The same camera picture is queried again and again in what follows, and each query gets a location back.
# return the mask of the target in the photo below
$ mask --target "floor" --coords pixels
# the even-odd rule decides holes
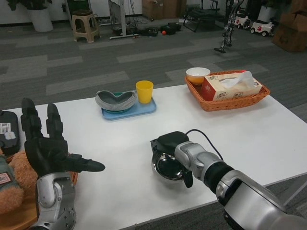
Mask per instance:
[[[159,26],[142,19],[140,27]],[[140,80],[156,88],[184,84],[185,71],[206,67],[211,71],[248,69],[271,90],[271,95],[307,122],[307,52],[288,53],[270,37],[237,30],[226,54],[213,48],[221,42],[221,29],[193,33],[187,28],[172,36],[109,40],[109,27],[92,44],[73,41],[68,23],[55,24],[49,33],[31,26],[0,28],[0,108],[21,106],[23,97],[35,104],[94,97],[100,90],[133,90]],[[293,180],[269,188],[279,195]],[[307,189],[287,211],[307,218]],[[228,230],[218,204],[191,210],[129,230]]]

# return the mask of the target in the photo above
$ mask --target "white toy car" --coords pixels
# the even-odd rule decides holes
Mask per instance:
[[[255,32],[260,33],[262,36],[269,36],[274,35],[273,29],[274,29],[273,22],[266,23],[261,20],[257,20],[253,23],[250,32],[253,34]]]
[[[236,15],[235,25],[239,29],[249,29],[250,28],[250,24],[251,24],[251,21],[248,18],[248,16],[244,16],[242,14],[237,14]]]

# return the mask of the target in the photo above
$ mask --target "white bowl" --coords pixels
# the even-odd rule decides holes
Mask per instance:
[[[190,68],[186,72],[188,80],[194,84],[202,84],[204,77],[210,73],[209,69],[201,67]]]

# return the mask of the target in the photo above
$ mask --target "stainless steel bowl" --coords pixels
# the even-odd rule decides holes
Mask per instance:
[[[164,184],[178,184],[183,181],[182,165],[175,157],[163,154],[153,154],[152,170],[155,177]]]

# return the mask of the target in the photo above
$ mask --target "beige stool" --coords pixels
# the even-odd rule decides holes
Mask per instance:
[[[77,29],[76,20],[80,19],[81,28]],[[93,27],[90,25],[90,20],[94,22]],[[98,23],[93,15],[92,11],[89,10],[78,10],[72,13],[72,26],[73,26],[73,37],[74,41],[77,41],[77,37],[85,37],[88,43],[94,42],[94,36],[99,33]]]

